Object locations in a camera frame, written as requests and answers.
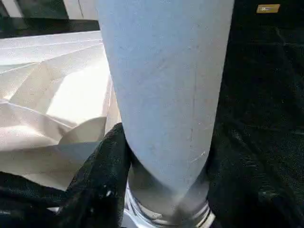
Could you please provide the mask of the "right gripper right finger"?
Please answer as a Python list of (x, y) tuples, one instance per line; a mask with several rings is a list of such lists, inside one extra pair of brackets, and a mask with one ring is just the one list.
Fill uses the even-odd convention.
[(216, 129), (208, 201), (223, 228), (302, 228), (304, 210), (242, 132)]

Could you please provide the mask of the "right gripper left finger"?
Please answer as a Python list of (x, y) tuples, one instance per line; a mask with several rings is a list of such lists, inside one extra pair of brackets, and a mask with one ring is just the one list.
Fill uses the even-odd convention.
[(130, 166), (131, 151), (118, 123), (73, 177), (56, 214), (56, 227), (119, 228)]

